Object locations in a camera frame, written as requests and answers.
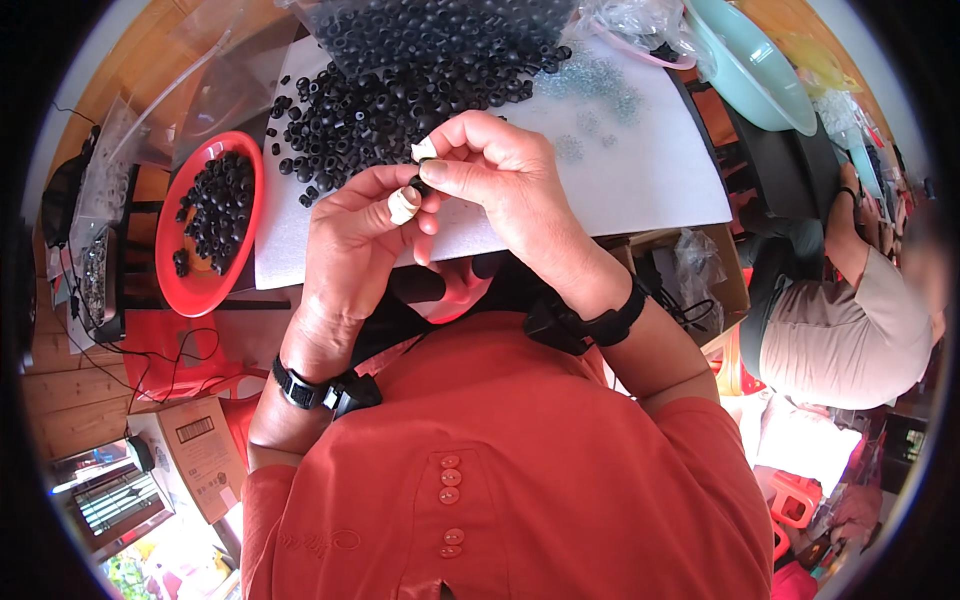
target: black bag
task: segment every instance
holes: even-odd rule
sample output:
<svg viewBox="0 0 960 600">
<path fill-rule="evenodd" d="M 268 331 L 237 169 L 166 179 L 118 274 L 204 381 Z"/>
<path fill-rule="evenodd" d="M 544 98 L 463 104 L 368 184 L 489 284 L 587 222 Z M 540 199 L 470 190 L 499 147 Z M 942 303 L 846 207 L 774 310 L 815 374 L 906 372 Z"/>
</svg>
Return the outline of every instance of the black bag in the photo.
<svg viewBox="0 0 960 600">
<path fill-rule="evenodd" d="M 90 128 L 90 135 L 84 140 L 80 153 L 57 167 L 50 184 L 43 191 L 40 202 L 40 225 L 43 227 L 43 239 L 47 248 L 62 248 L 70 235 L 73 224 L 73 212 L 77 208 L 77 196 L 80 184 L 84 180 L 86 165 L 93 157 L 93 147 L 100 136 L 100 126 Z"/>
</svg>

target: red plate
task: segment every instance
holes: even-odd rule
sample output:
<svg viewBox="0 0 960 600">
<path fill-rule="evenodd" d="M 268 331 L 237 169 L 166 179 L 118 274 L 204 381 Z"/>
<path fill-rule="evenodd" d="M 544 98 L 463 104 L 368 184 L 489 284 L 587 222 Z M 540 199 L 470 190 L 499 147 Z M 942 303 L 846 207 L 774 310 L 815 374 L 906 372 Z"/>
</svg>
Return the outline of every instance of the red plate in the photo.
<svg viewBox="0 0 960 600">
<path fill-rule="evenodd" d="M 186 223 L 177 223 L 177 211 L 180 210 L 180 198 L 193 186 L 193 178 L 204 169 L 208 160 L 219 158 L 224 152 L 235 150 L 253 163 L 253 206 L 250 224 L 243 244 L 233 256 L 230 268 L 222 276 L 210 269 L 210 259 L 201 260 L 193 251 L 193 239 L 183 235 L 183 228 L 193 218 L 190 208 Z M 256 224 L 260 219 L 260 205 L 263 199 L 263 156 L 253 138 L 243 132 L 226 132 L 208 139 L 183 163 L 173 185 L 167 191 L 163 209 L 156 224 L 156 278 L 160 282 L 163 297 L 170 307 L 184 317 L 201 317 L 217 307 L 227 297 L 233 284 L 243 270 L 253 238 Z M 186 248 L 190 255 L 190 274 L 177 277 L 174 269 L 174 252 Z"/>
</svg>

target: gray pants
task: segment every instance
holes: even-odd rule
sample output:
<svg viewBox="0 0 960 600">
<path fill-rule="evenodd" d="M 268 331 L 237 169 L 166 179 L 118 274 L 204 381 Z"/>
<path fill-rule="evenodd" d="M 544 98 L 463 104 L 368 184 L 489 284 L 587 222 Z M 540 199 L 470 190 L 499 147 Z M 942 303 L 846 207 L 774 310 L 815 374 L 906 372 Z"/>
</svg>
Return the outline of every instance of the gray pants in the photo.
<svg viewBox="0 0 960 600">
<path fill-rule="evenodd" d="M 740 209 L 740 225 L 753 234 L 736 251 L 742 267 L 753 267 L 750 309 L 740 322 L 743 367 L 760 378 L 760 346 L 783 291 L 794 281 L 824 278 L 824 226 L 813 219 L 786 219 L 763 213 L 756 198 Z"/>
</svg>

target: hand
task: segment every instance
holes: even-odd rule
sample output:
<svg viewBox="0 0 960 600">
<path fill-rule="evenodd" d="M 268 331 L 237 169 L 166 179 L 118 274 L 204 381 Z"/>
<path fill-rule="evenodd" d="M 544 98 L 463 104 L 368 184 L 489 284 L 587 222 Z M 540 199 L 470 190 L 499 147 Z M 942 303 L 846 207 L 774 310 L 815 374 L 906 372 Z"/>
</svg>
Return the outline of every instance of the hand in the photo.
<svg viewBox="0 0 960 600">
<path fill-rule="evenodd" d="M 630 274 L 570 210 L 545 137 L 469 110 L 440 125 L 430 141 L 441 159 L 422 164 L 423 180 L 445 197 L 483 206 L 507 248 L 581 318 L 626 303 Z"/>
<path fill-rule="evenodd" d="M 420 199 L 415 189 L 405 188 L 421 200 L 420 211 L 399 228 L 390 221 L 386 201 L 416 174 L 415 165 L 372 167 L 317 203 L 310 217 L 303 300 L 292 328 L 319 340 L 332 325 L 359 328 L 383 298 L 405 246 L 413 245 L 420 264 L 430 261 L 440 199 Z M 312 335 L 314 329 L 320 331 Z"/>
<path fill-rule="evenodd" d="M 852 162 L 840 165 L 840 187 L 849 187 L 854 194 L 860 190 L 860 179 L 856 176 L 856 168 Z"/>
<path fill-rule="evenodd" d="M 869 193 L 860 201 L 860 219 L 863 221 L 867 243 L 880 250 L 880 209 Z"/>
</svg>

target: cardboard box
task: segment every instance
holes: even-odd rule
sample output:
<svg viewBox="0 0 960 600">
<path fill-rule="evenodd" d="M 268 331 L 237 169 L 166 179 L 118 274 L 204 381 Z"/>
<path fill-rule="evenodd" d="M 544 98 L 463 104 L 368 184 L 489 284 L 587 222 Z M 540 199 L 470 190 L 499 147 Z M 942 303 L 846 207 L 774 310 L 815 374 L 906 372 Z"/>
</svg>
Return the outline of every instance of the cardboard box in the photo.
<svg viewBox="0 0 960 600">
<path fill-rule="evenodd" d="M 747 284 L 743 278 L 740 259 L 736 255 L 736 245 L 727 225 L 720 223 L 692 229 L 702 231 L 717 245 L 720 262 L 727 273 L 725 280 L 710 287 L 710 292 L 723 305 L 723 330 L 715 336 L 710 336 L 695 329 L 690 331 L 690 336 L 700 347 L 700 350 L 704 354 L 711 354 L 727 343 L 727 340 L 733 334 L 734 326 L 746 318 L 747 309 L 750 308 L 750 295 L 747 293 Z M 631 273 L 635 273 L 636 267 L 633 264 L 635 257 L 641 256 L 654 248 L 673 248 L 677 245 L 679 238 L 680 230 L 672 228 L 643 231 L 632 235 L 610 236 L 599 240 L 599 242 Z"/>
<path fill-rule="evenodd" d="M 167 509 L 212 524 L 237 503 L 247 470 L 216 396 L 158 404 L 128 415 L 127 425 L 150 447 Z"/>
</svg>

